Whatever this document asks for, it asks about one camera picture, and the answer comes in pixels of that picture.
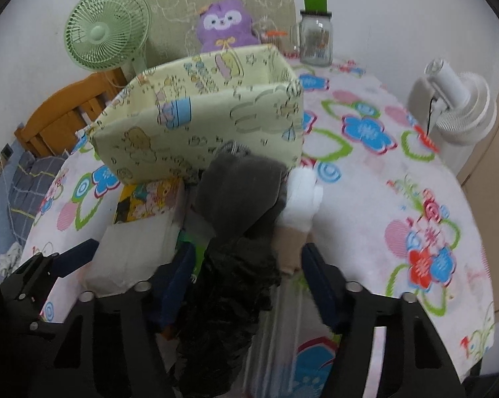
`wooden chair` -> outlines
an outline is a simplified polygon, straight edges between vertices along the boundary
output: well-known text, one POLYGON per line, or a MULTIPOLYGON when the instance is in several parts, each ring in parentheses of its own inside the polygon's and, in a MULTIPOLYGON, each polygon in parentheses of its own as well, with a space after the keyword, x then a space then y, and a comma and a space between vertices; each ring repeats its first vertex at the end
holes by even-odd
POLYGON ((54 93, 14 135, 36 157, 71 151, 78 142, 75 133, 88 125, 82 111, 95 121, 106 107, 105 98, 112 100, 121 90, 116 85, 126 84, 121 69, 94 73, 54 93))

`jar lid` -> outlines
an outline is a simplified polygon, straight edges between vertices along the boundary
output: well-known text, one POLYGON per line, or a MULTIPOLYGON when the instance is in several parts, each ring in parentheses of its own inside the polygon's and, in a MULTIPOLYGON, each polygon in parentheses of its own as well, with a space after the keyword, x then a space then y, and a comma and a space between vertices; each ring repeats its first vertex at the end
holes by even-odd
POLYGON ((301 16, 324 16, 325 18, 332 18, 332 12, 322 12, 319 10, 300 10, 301 16))

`black plastic bag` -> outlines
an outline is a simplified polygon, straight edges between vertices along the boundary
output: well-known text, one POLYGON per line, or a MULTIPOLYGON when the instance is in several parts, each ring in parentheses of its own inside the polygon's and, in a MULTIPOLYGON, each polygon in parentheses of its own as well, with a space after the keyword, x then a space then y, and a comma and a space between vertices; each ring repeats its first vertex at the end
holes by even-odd
POLYGON ((269 244, 245 237, 211 240, 178 322, 180 344, 171 376, 185 398, 229 391, 257 332, 260 311, 271 309, 270 287, 279 283, 269 244))

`plush toy face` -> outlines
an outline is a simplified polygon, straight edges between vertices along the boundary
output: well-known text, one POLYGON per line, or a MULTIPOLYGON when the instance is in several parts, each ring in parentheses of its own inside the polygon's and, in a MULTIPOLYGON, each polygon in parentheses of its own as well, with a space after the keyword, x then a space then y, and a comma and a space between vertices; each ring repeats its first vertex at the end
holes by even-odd
POLYGON ((251 23, 251 16, 240 0, 221 0, 200 16, 196 35, 201 43, 251 35, 251 23))

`metal screw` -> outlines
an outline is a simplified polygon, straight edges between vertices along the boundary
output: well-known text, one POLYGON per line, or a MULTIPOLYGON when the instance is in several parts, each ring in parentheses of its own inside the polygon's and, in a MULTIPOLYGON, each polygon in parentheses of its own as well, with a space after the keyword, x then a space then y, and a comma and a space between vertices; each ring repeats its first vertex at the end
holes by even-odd
POLYGON ((134 290, 136 292, 146 292, 147 290, 150 290, 152 285, 148 281, 140 281, 134 286, 134 290))
POLYGON ((361 292, 363 290, 363 286, 357 281, 349 281, 346 284, 346 289, 357 294, 358 292, 361 292))
POLYGON ((93 300, 95 297, 95 294, 93 292, 87 291, 87 292, 82 292, 81 295, 78 297, 78 300, 80 302, 89 302, 93 300))
POLYGON ((415 296, 411 292, 404 292, 401 295, 401 298, 404 299, 406 302, 417 302, 417 296, 415 296))

